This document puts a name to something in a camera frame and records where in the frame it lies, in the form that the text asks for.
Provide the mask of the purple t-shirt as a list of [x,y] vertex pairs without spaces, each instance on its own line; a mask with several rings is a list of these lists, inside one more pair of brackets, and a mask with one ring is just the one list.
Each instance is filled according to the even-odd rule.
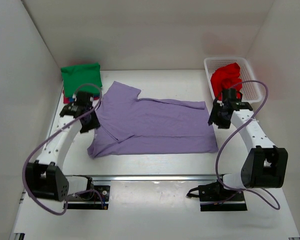
[[139,98],[140,89],[115,81],[96,115],[100,127],[87,152],[109,155],[216,153],[204,101]]

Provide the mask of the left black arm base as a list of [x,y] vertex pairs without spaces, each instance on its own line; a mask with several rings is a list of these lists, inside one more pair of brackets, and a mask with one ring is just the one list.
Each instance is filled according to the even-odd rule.
[[81,193],[70,196],[68,199],[68,210],[108,210],[111,195],[111,181],[105,178],[90,176],[88,187],[96,192]]

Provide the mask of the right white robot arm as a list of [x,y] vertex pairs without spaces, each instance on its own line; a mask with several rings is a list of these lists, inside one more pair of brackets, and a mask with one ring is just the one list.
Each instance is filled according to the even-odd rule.
[[238,173],[218,178],[220,184],[214,187],[216,198],[226,200],[233,191],[281,188],[288,162],[287,150],[277,147],[266,136],[252,106],[242,101],[242,94],[235,88],[223,89],[220,98],[221,102],[213,101],[208,124],[215,124],[219,129],[234,125],[246,146],[247,157]]

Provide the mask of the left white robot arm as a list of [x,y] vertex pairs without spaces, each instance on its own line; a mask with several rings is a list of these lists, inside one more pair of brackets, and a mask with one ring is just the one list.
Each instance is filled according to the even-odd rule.
[[64,201],[78,193],[83,199],[94,195],[95,187],[87,176],[66,177],[62,171],[66,155],[78,134],[100,127],[91,93],[79,91],[74,102],[63,107],[57,129],[41,154],[25,167],[25,183],[30,193],[38,199]]

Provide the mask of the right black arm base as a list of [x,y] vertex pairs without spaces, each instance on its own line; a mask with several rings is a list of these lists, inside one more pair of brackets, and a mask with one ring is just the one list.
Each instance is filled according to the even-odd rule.
[[186,197],[198,198],[201,212],[247,211],[243,192],[226,189],[218,180],[191,188]]

